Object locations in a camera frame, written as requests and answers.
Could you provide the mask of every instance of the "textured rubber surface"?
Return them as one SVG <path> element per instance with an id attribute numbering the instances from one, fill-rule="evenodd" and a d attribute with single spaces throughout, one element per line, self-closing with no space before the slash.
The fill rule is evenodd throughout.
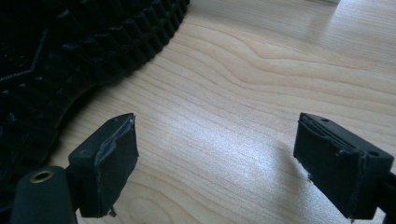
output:
<path id="1" fill-rule="evenodd" d="M 189 2 L 0 1 L 0 215 L 46 158 L 69 106 L 154 57 Z"/>

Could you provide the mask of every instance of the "wooden table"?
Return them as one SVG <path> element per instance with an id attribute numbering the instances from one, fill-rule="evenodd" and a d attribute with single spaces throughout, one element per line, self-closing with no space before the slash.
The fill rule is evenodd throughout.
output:
<path id="1" fill-rule="evenodd" d="M 79 222 L 350 223 L 293 158 L 297 120 L 326 117 L 396 156 L 395 15 L 385 0 L 192 0 L 171 43 L 63 130 L 51 163 L 65 167 L 106 120 L 136 114 L 118 216 Z"/>

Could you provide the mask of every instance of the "metal grommet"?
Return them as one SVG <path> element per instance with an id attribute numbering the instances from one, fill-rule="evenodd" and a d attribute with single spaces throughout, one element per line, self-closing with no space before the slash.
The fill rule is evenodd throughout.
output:
<path id="1" fill-rule="evenodd" d="M 53 177 L 54 173 L 51 170 L 44 170 L 30 177 L 30 182 L 33 184 L 42 183 Z"/>

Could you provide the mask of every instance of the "light wood grain surface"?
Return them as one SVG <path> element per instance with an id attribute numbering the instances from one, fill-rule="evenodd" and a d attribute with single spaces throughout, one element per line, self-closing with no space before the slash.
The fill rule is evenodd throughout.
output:
<path id="1" fill-rule="evenodd" d="M 350 223 L 292 157 L 297 120 L 326 117 L 396 156 L 395 15 L 389 0 L 192 0 L 171 43 L 63 130 L 51 163 L 66 167 L 106 120 L 136 114 L 118 216 L 79 222 Z"/>

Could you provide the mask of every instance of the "wood grain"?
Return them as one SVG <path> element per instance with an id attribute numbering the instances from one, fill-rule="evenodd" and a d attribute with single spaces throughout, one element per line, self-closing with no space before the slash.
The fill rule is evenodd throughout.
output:
<path id="1" fill-rule="evenodd" d="M 106 120 L 136 114 L 118 216 L 79 222 L 349 223 L 292 157 L 297 119 L 332 119 L 396 156 L 395 13 L 385 0 L 192 1 L 171 43 L 63 130 L 51 163 L 65 167 Z"/>

